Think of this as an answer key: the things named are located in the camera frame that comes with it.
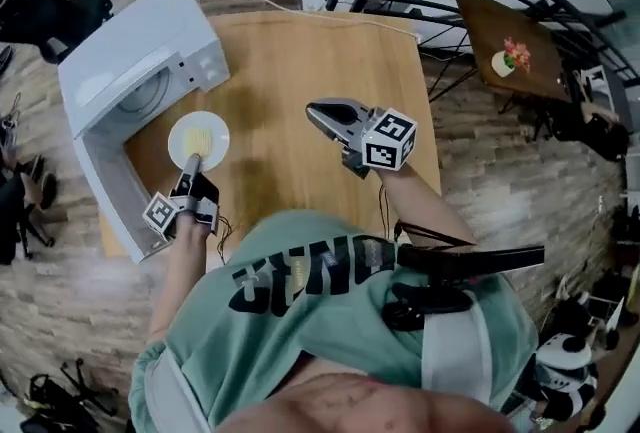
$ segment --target flowers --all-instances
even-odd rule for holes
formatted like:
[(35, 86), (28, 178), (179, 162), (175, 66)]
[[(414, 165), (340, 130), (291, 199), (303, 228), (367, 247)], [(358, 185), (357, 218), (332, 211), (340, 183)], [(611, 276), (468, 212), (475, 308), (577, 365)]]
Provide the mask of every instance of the flowers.
[(521, 67), (527, 72), (531, 70), (531, 53), (527, 49), (527, 44), (521, 42), (513, 43), (511, 37), (504, 39), (504, 63), (507, 67), (514, 69)]

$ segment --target wire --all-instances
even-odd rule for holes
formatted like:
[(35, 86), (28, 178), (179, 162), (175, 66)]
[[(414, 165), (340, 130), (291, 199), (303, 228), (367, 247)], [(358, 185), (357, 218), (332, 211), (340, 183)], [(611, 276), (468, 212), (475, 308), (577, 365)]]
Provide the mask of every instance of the wire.
[(224, 216), (220, 216), (220, 222), (222, 223), (223, 228), (222, 228), (222, 237), (218, 242), (218, 255), (220, 255), (222, 264), (226, 265), (227, 261), (224, 260), (224, 244), (227, 241), (227, 239), (231, 237), (231, 234), (233, 234), (233, 227), (229, 223), (229, 220), (227, 220)]
[(382, 211), (382, 192), (384, 191), (384, 184), (380, 184), (380, 191), (378, 191), (378, 205), (380, 206), (380, 218), (382, 220), (382, 233), (384, 237), (387, 237), (387, 223)]
[(382, 232), (385, 238), (389, 239), (391, 236), (391, 220), (389, 218), (389, 200), (387, 197), (387, 188), (384, 184), (380, 185), (380, 191), (378, 192), (378, 205), (380, 206), (380, 218), (382, 219)]
[(320, 14), (315, 14), (315, 13), (304, 12), (302, 10), (291, 10), (290, 8), (285, 8), (284, 6), (280, 6), (279, 4), (274, 3), (271, 0), (207, 0), (207, 1), (246, 1), (246, 2), (252, 2), (252, 3), (267, 3), (268, 5), (271, 5), (271, 6), (273, 6), (274, 8), (276, 8), (278, 10), (282, 10), (283, 12), (289, 12), (289, 13), (300, 15), (300, 16), (303, 16), (303, 17), (313, 17), (313, 18), (316, 18), (316, 19), (323, 19), (325, 21), (326, 20), (330, 20), (330, 21), (345, 22), (347, 24), (353, 24), (353, 25), (370, 24), (372, 26), (379, 26), (381, 28), (390, 29), (391, 31), (396, 31), (396, 32), (402, 33), (404, 35), (410, 35), (414, 39), (419, 40), (419, 37), (415, 33), (412, 33), (411, 31), (406, 31), (406, 30), (400, 29), (400, 28), (394, 28), (393, 26), (389, 26), (388, 24), (383, 24), (381, 22), (368, 21), (368, 20), (345, 19), (345, 18), (342, 18), (342, 17), (332, 17), (332, 16), (327, 16), (327, 15), (320, 15)]

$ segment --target black strap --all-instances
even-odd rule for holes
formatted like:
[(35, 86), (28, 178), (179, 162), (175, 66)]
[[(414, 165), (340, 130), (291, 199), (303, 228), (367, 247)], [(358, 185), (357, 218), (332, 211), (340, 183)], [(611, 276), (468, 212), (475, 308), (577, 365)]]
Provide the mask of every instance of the black strap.
[(418, 225), (413, 225), (412, 223), (406, 223), (401, 220), (398, 220), (396, 222), (396, 226), (393, 229), (394, 240), (396, 242), (398, 241), (400, 234), (402, 234), (402, 231), (406, 232), (408, 235), (426, 237), (450, 245), (445, 247), (436, 247), (435, 249), (438, 250), (446, 250), (453, 246), (473, 246), (473, 243), (470, 243), (468, 241), (463, 241), (461, 239), (448, 236), (446, 234), (441, 234), (440, 232), (435, 232)]

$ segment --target wooden table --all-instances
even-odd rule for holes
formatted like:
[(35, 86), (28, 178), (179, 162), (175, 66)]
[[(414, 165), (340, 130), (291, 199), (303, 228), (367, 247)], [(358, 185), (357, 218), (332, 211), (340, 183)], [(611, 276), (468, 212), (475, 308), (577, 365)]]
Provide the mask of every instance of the wooden table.
[[(341, 146), (306, 117), (305, 106), (321, 97), (351, 97), (369, 106), (393, 107), (418, 122), (410, 163), (438, 192), (440, 176), (431, 111), (415, 40), (390, 29), (339, 22), (331, 17), (408, 29), (401, 19), (327, 14), (311, 19), (285, 12), (212, 17), (231, 78), (192, 92), (138, 132), (126, 151), (148, 191), (167, 193), (179, 170), (169, 158), (167, 137), (183, 115), (208, 110), (231, 133), (223, 162), (207, 177), (220, 189), (221, 214), (234, 227), (233, 249), (260, 219), (276, 211), (325, 211), (381, 233), (380, 181), (362, 181), (342, 166)], [(124, 252), (104, 218), (107, 256)], [(210, 249), (217, 239), (210, 237)]]
[[(562, 64), (551, 32), (524, 14), (493, 0), (456, 0), (467, 27), (473, 54), (482, 80), (495, 91), (518, 92), (546, 99), (571, 102), (560, 81)], [(500, 77), (491, 59), (504, 50), (505, 39), (527, 45), (531, 68), (516, 68)]]

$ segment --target green t-shirt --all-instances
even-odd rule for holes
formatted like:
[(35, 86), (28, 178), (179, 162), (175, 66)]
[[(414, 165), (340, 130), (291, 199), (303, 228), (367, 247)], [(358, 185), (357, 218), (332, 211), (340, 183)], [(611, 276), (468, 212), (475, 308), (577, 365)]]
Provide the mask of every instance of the green t-shirt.
[[(380, 381), (421, 387), (422, 331), (390, 330), (383, 306), (396, 282), (428, 283), (396, 264), (397, 246), (315, 211), (263, 220), (228, 265), (204, 276), (166, 339), (140, 355), (129, 402), (136, 431), (153, 432), (147, 364), (169, 348), (209, 426), (266, 399), (302, 352)], [(537, 346), (533, 323), (500, 276), (470, 287), (491, 340), (491, 404), (501, 406)]]

